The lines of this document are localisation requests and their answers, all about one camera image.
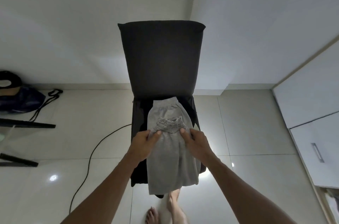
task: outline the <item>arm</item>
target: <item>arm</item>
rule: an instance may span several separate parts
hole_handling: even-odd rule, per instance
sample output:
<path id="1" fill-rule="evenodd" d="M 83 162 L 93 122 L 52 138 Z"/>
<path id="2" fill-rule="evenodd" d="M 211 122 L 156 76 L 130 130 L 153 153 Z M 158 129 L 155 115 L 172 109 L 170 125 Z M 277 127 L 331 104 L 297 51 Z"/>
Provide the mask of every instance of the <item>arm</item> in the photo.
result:
<path id="1" fill-rule="evenodd" d="M 161 131 L 147 140 L 149 133 L 137 133 L 111 174 L 61 224 L 111 224 L 134 168 L 149 156 Z"/>
<path id="2" fill-rule="evenodd" d="M 184 129 L 180 130 L 188 150 L 210 170 L 240 224 L 295 224 L 282 209 L 223 164 L 212 152 L 203 132 L 190 131 L 194 140 Z"/>

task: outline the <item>bag strap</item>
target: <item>bag strap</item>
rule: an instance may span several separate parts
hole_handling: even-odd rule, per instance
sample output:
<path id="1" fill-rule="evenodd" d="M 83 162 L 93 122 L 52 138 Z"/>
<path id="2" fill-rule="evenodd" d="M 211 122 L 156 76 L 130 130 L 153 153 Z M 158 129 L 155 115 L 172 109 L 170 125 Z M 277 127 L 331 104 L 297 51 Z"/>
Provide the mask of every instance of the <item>bag strap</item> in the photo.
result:
<path id="1" fill-rule="evenodd" d="M 51 102 L 53 102 L 54 100 L 57 100 L 60 97 L 60 94 L 63 93 L 63 90 L 61 89 L 53 89 L 51 92 L 48 93 L 48 96 L 50 97 L 49 99 L 47 99 L 33 114 L 32 118 L 29 121 L 34 122 L 41 109 L 43 109 L 46 105 L 50 104 Z"/>

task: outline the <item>white tile floor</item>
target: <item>white tile floor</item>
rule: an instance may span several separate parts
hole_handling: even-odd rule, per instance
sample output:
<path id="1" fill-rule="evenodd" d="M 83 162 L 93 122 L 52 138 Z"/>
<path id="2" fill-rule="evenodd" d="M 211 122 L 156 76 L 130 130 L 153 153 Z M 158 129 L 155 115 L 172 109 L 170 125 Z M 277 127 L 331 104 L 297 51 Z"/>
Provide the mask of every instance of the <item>white tile floor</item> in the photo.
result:
<path id="1" fill-rule="evenodd" d="M 83 182 L 93 148 L 131 122 L 132 100 L 129 90 L 65 91 L 37 119 L 57 124 L 56 129 L 15 129 L 4 152 L 36 159 L 39 166 L 0 168 L 0 223 L 60 223 Z M 195 102 L 201 129 L 225 164 L 298 223 L 326 223 L 268 90 L 227 90 L 219 97 L 196 96 Z M 73 208 L 114 169 L 129 144 L 130 127 L 100 144 Z M 165 203 L 149 196 L 147 185 L 128 185 L 113 223 L 144 223 L 146 210 L 156 206 L 166 224 Z M 179 203 L 192 224 L 238 223 L 208 171 L 199 185 L 182 188 Z"/>

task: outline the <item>door handle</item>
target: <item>door handle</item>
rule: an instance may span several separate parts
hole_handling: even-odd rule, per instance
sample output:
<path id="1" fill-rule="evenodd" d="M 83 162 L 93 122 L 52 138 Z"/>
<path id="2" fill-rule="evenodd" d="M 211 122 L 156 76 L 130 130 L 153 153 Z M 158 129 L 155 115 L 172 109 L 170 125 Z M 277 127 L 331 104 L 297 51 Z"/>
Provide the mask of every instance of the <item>door handle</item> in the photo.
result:
<path id="1" fill-rule="evenodd" d="M 318 159 L 319 159 L 319 162 L 324 163 L 325 161 L 324 161 L 324 159 L 322 158 L 321 153 L 320 153 L 320 151 L 319 151 L 319 149 L 318 149 L 316 143 L 311 143 L 311 145 L 312 145 L 314 151 L 316 152 L 316 155 L 317 155 L 317 157 L 318 157 Z"/>

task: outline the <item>white wardrobe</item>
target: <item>white wardrobe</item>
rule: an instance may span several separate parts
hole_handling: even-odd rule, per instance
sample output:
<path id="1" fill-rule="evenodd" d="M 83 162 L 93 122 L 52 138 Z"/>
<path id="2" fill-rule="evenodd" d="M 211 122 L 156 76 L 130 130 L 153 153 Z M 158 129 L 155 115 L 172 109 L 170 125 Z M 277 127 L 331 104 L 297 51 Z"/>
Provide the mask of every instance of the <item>white wardrobe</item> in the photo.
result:
<path id="1" fill-rule="evenodd" d="M 273 93 L 316 193 L 339 189 L 339 42 Z"/>

